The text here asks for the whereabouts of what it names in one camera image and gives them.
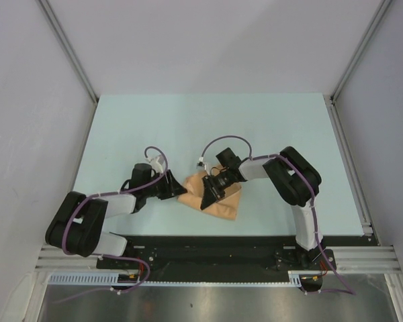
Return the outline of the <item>orange cloth napkin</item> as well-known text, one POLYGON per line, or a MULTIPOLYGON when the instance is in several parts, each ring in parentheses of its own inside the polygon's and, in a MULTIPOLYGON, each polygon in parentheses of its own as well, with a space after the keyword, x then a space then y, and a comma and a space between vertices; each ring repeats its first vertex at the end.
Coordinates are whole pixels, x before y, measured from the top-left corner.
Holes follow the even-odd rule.
POLYGON ((179 195, 178 201, 192 209, 201 211, 202 213, 212 215, 214 217, 234 221, 237 217, 238 206, 241 196, 241 184, 234 183, 225 189, 225 197, 210 205, 208 208, 201 210, 201 202, 204 192, 202 178, 208 173, 205 170, 196 172, 188 176, 183 187, 187 190, 185 194, 179 195))

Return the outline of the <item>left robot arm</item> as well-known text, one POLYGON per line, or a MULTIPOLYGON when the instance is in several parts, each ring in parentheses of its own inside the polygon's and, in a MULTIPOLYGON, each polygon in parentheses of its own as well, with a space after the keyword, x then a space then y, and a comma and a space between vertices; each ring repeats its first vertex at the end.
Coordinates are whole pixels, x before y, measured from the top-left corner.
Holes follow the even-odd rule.
POLYGON ((186 192, 170 170, 138 163, 119 191, 91 198, 69 192, 46 230, 45 242, 67 254, 111 256, 120 268, 127 268, 134 263, 135 252, 127 247, 126 238, 104 231, 104 221, 139 212, 151 197, 167 200, 186 192))

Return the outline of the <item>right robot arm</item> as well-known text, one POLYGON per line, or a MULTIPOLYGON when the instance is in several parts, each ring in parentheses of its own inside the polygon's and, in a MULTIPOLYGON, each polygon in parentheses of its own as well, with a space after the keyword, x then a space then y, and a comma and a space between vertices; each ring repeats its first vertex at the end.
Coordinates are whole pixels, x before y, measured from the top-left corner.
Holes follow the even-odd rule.
POLYGON ((296 227, 297 263, 312 269, 320 262, 322 234, 314 218, 314 201, 322 178, 292 146, 278 154, 240 159, 230 148, 216 155, 222 169, 202 178, 204 192, 200 209, 225 198, 225 190, 238 182, 268 178, 281 198, 292 207, 296 227))

